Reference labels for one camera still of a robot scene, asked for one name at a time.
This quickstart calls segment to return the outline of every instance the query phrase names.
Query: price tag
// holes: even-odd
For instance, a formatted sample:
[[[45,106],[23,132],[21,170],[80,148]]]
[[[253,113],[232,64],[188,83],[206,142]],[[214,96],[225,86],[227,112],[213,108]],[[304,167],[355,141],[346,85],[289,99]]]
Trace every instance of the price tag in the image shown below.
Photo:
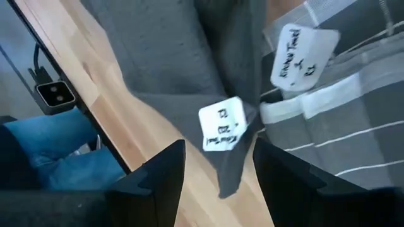
[[[338,41],[336,30],[283,27],[273,64],[271,82],[286,91],[312,88],[320,78]]]
[[[247,121],[239,97],[203,107],[199,110],[204,151],[229,151],[247,130]]]

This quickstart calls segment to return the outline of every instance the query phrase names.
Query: wooden tabletop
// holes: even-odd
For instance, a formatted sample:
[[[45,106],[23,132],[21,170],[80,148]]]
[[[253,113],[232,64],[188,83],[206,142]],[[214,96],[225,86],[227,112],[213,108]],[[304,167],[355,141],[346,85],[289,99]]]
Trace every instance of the wooden tabletop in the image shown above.
[[[170,122],[129,93],[104,30],[79,0],[15,1],[131,170],[183,139]],[[218,192],[216,171],[187,142],[175,226],[273,226],[251,152],[237,193],[223,200]]]

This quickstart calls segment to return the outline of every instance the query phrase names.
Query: gray kitchen towel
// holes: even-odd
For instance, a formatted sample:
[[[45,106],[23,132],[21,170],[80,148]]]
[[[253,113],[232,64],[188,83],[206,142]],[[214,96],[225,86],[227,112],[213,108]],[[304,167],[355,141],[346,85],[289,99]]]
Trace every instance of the gray kitchen towel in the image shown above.
[[[314,91],[262,104],[269,140],[361,187],[404,187],[401,37],[338,56]],[[291,131],[298,133],[285,144]]]
[[[82,2],[107,32],[131,93],[171,121],[217,169],[220,197],[236,192],[259,105],[265,2]],[[199,109],[233,96],[244,102],[249,129],[234,150],[203,152]]]

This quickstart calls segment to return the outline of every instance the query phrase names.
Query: blue jeans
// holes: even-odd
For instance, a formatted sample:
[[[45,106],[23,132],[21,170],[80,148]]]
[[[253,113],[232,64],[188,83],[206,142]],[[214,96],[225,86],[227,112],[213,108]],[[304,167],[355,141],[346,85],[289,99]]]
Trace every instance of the blue jeans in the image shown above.
[[[104,189],[124,176],[107,148],[70,155],[97,138],[90,121],[78,110],[5,124],[37,169],[45,189]]]

